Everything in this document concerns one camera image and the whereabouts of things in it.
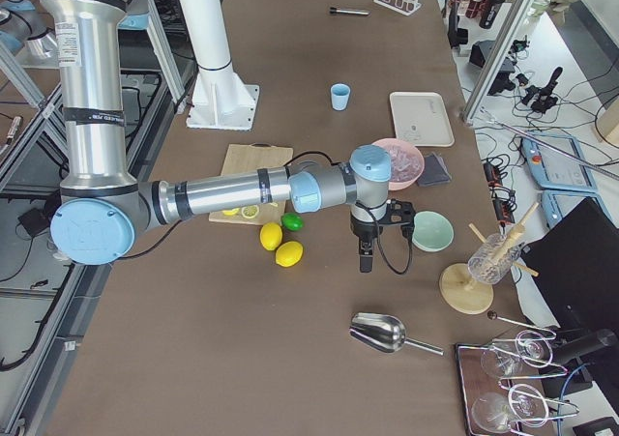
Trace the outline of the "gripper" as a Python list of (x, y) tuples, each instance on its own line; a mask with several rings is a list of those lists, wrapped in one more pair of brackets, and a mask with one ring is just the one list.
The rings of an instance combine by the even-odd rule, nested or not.
[(359, 270), (370, 273), (373, 267), (374, 240), (388, 226), (397, 226), (402, 236), (411, 241), (416, 211), (410, 202), (388, 199), (382, 206), (370, 208), (356, 202), (350, 208), (351, 229), (359, 238)]

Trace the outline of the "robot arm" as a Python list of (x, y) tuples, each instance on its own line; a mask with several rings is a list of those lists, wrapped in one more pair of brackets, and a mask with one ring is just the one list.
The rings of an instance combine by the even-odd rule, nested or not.
[(141, 183), (129, 172), (120, 80), (118, 29), (128, 17), (151, 17), (148, 0), (41, 0), (58, 44), (69, 172), (50, 226), (54, 244), (84, 265), (126, 257), (135, 239), (197, 215), (273, 202), (299, 213), (350, 208), (360, 269), (369, 272), (380, 236), (414, 232), (413, 206), (388, 196), (391, 159), (374, 145), (327, 166), (304, 164), (169, 184)]

